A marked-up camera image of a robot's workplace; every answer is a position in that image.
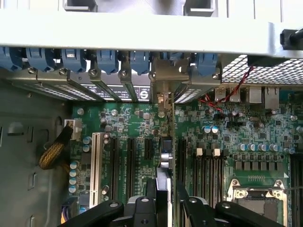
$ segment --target black pcie slot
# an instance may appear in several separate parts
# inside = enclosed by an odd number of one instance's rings
[[[126,160],[126,199],[134,195],[136,144],[134,138],[127,139],[127,160]]]
[[[185,183],[186,178],[186,146],[185,139],[179,139],[178,141],[178,179]]]
[[[199,185],[199,158],[194,154],[193,156],[193,196],[198,195],[198,185]]]
[[[119,139],[110,140],[110,198],[118,200],[118,180],[119,180]]]
[[[303,185],[303,157],[292,155],[290,158],[291,187]],[[303,190],[291,192],[292,197],[292,226],[303,225]]]

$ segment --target silver metal part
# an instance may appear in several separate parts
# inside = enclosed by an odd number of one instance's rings
[[[247,102],[256,104],[262,103],[262,89],[260,87],[250,87],[247,89]]]
[[[298,120],[298,117],[297,117],[296,115],[291,115],[291,116],[290,116],[290,120],[291,120],[292,122],[295,122],[295,121]]]
[[[127,21],[133,27],[140,27],[140,15],[137,14],[110,14],[110,13],[78,13],[78,12],[52,12],[52,11],[29,11],[29,10],[2,10],[0,21],[7,21],[1,25],[0,46],[23,46],[23,47],[46,47],[46,48],[70,48],[70,49],[109,49],[109,50],[148,50],[148,51],[174,51],[174,52],[209,52],[209,53],[239,53],[252,55],[266,55],[283,58],[303,58],[303,51],[285,51],[280,44],[280,34],[284,29],[300,29],[299,23],[280,24],[269,23],[263,20],[248,21],[249,26],[241,26],[238,20],[228,18],[211,17],[183,17],[144,15],[144,21],[149,25],[149,30],[154,34],[162,34],[163,31],[178,40],[188,40],[187,33],[180,33],[180,27],[186,27],[188,31],[195,31],[200,25],[208,25],[204,28],[205,34],[190,42],[172,42],[171,39],[148,36],[142,42],[140,36],[125,35],[118,40],[110,35],[100,39],[97,35],[87,40],[87,34],[78,34],[76,38],[69,36],[57,36],[49,32],[54,24],[64,27],[66,34],[73,34],[79,27],[85,27],[87,31],[94,31],[99,21],[106,21],[103,30],[110,31],[116,27],[117,21]],[[39,27],[41,34],[49,34],[46,39],[41,39],[35,34],[28,33],[26,27],[19,27],[18,22],[26,18],[32,27]],[[229,30],[229,35],[222,39],[222,31],[219,27]],[[127,34],[128,27],[119,30],[121,34]]]
[[[93,208],[101,203],[99,193],[102,193],[103,135],[103,132],[94,132],[92,134],[89,208]]]
[[[275,87],[266,87],[263,92],[264,108],[277,110],[279,109],[279,89]]]

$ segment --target metal mesh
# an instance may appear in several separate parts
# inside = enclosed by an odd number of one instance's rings
[[[81,91],[78,91],[78,90],[76,90],[76,89],[74,89],[74,88],[72,88],[68,85],[55,85],[55,87],[57,87],[59,89],[62,89],[63,91],[67,91],[67,92],[69,92],[73,95],[76,95],[78,97],[84,98],[86,100],[94,100],[95,101],[94,98],[92,98],[92,97],[86,95],[85,93],[83,93]]]
[[[54,95],[54,96],[66,98],[66,99],[69,99],[69,100],[77,100],[76,98],[74,98],[74,97],[72,97],[72,96],[68,96],[68,95],[63,94],[63,93],[61,93],[61,92],[58,92],[58,91],[49,89],[49,88],[47,88],[47,87],[43,87],[43,86],[41,86],[41,85],[39,85],[39,84],[33,84],[33,85],[25,84],[25,85],[28,86],[28,87],[31,87],[31,88],[34,88],[34,89],[37,89],[37,90],[40,90],[40,91],[43,91],[43,92],[52,94],[52,95]]]
[[[223,70],[222,82],[239,83],[248,71],[247,55],[240,55]],[[303,59],[290,59],[274,67],[256,67],[245,83],[251,84],[303,84]]]

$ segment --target blue plastic clip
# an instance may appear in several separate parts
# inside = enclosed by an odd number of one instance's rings
[[[216,70],[218,55],[213,53],[198,53],[196,66],[201,76],[213,75]]]
[[[137,72],[138,75],[148,73],[150,71],[149,52],[131,51],[131,68]]]
[[[21,49],[17,47],[0,47],[0,67],[11,72],[22,70]]]
[[[108,75],[119,71],[118,55],[116,51],[97,51],[97,62],[98,68],[105,71]]]
[[[42,72],[51,72],[55,68],[52,49],[26,48],[28,63]]]
[[[86,72],[86,61],[84,50],[62,49],[62,61],[65,68],[75,72]]]

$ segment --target screw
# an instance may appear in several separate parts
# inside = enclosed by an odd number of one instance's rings
[[[117,206],[118,206],[118,203],[113,202],[113,203],[111,203],[109,206],[110,206],[110,207],[117,207]]]
[[[36,74],[36,72],[37,72],[37,70],[36,70],[35,68],[33,68],[33,67],[28,68],[27,71],[28,71],[28,73],[31,74],[31,75]]]
[[[60,76],[66,76],[67,75],[67,69],[65,68],[62,68],[62,69],[59,69],[59,75]]]
[[[89,75],[92,76],[92,77],[96,76],[97,73],[98,73],[98,72],[97,72],[96,69],[90,69],[90,70],[89,70]]]
[[[229,209],[231,207],[228,203],[223,203],[222,206],[226,209]]]
[[[197,200],[195,198],[190,198],[189,201],[192,202],[192,203],[197,202]]]

